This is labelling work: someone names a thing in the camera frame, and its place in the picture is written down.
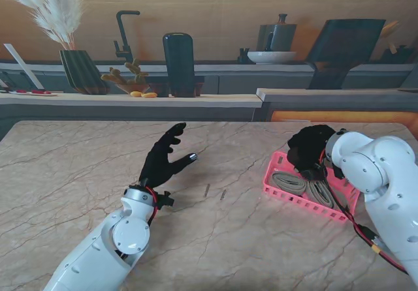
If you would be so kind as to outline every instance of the pink basket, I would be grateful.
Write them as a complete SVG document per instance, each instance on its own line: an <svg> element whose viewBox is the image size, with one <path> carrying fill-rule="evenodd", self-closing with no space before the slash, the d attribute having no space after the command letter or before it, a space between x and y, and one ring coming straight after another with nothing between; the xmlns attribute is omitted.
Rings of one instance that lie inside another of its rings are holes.
<svg viewBox="0 0 418 291"><path fill-rule="evenodd" d="M334 170L328 169L328 182L331 188L337 190L340 194L343 194L347 200L348 207L350 212L354 214L355 206L357 205L357 200L359 199L360 191L354 188L346 179L340 180L334 176ZM278 187L274 187L269 184L272 174L276 171L289 172L298 177L302 177L300 174L295 172L293 165L287 161L287 154L283 152L274 152L270 163L268 164L268 169L266 176L264 177L264 191L275 198L279 198L284 201L289 201L298 205L301 208L307 209L318 215L324 217L330 217L338 222L346 222L347 217L338 209L331 209L321 204L315 203L308 199L306 193L302 196L297 196L288 192L281 190Z"/></svg>

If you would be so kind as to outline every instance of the black faucet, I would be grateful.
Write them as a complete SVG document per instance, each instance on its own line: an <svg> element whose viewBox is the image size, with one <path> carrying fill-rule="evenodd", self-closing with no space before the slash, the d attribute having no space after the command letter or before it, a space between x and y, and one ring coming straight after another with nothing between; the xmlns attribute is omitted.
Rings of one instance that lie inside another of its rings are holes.
<svg viewBox="0 0 418 291"><path fill-rule="evenodd" d="M124 57L126 59L126 62L132 63L133 62L133 56L131 47L128 45L128 40L126 39L125 29L123 28L122 24L122 15L139 15L140 12L137 10L121 10L116 14L116 19L118 20L120 35L122 36L122 51L119 49L118 41L113 41L116 48L116 56L117 57Z"/></svg>

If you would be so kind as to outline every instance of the white bowl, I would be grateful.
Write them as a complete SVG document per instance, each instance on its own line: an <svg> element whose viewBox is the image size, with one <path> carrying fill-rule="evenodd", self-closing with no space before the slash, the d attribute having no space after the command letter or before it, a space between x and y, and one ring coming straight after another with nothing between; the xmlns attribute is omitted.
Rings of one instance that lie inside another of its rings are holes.
<svg viewBox="0 0 418 291"><path fill-rule="evenodd" d="M295 58L296 52L248 52L256 64L283 64Z"/></svg>

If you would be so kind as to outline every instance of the beige wall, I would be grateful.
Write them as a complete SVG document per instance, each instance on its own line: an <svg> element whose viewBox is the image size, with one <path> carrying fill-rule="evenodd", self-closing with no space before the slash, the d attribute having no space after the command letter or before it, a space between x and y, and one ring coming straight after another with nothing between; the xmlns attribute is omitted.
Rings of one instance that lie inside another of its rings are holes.
<svg viewBox="0 0 418 291"><path fill-rule="evenodd" d="M60 45L37 28L25 7L13 0L0 5L1 43L11 42L24 59L59 59ZM410 44L418 35L418 0L86 0L85 7L76 44L96 60L116 59L113 40L121 45L116 13L123 9L141 11L123 19L134 55L149 60L164 59L162 36L175 31L193 37L195 59L235 59L239 48L255 48L259 25L275 23L281 12L298 24L292 50L299 59L327 19L400 20L395 44ZM384 48L380 42L375 55ZM3 45L0 58L10 58Z"/></svg>

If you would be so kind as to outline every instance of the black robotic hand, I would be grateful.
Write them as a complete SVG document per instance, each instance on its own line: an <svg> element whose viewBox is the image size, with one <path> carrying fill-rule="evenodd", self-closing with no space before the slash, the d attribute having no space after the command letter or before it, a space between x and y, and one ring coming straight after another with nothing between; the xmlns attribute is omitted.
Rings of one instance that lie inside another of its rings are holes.
<svg viewBox="0 0 418 291"><path fill-rule="evenodd" d="M183 134L185 126L186 123L178 123L154 144L146 157L139 177L139 184L141 186L145 187L146 185L150 188L158 187L197 159L197 155L192 153L177 161L169 162L169 153L173 152L170 145L180 143L180 139L176 137Z"/></svg>
<svg viewBox="0 0 418 291"><path fill-rule="evenodd" d="M287 142L290 148L287 152L287 160L306 179L322 180L323 173L319 167L319 156L334 133L334 129L327 125L303 128Z"/></svg>

